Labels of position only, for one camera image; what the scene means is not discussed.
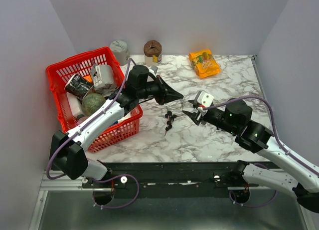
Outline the silver key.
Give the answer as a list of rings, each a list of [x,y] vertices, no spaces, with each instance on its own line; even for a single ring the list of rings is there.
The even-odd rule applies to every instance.
[[[183,110],[184,106],[185,106],[185,100],[181,99],[180,100],[180,109]]]

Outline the black key bunch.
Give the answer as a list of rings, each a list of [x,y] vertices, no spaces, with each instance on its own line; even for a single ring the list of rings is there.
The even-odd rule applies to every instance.
[[[173,114],[170,110],[167,111],[167,113],[165,114],[165,118],[167,119],[167,121],[164,135],[166,135],[167,132],[172,128],[172,123],[174,122],[176,117],[176,114]]]

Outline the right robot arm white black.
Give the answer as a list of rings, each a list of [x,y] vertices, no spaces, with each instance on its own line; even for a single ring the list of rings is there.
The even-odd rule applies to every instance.
[[[245,97],[233,98],[219,105],[206,106],[203,100],[192,100],[194,110],[184,111],[196,125],[203,122],[214,125],[235,137],[243,149],[262,156],[279,168],[283,174],[263,170],[241,161],[239,168],[229,174],[230,182],[240,186],[244,182],[265,186],[289,196],[309,211],[319,211],[319,168],[283,144],[276,129],[268,129],[251,119],[252,108]]]

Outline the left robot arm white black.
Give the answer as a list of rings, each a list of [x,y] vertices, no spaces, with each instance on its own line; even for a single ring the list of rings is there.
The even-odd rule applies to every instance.
[[[46,170],[49,172],[55,166],[72,180],[86,177],[93,179],[97,186],[106,187],[111,180],[108,168],[99,161],[87,159],[85,152],[108,127],[136,108],[140,100],[152,99],[164,105],[183,99],[183,95],[144,65],[128,68],[120,88],[95,113],[68,132],[57,131],[53,135]]]

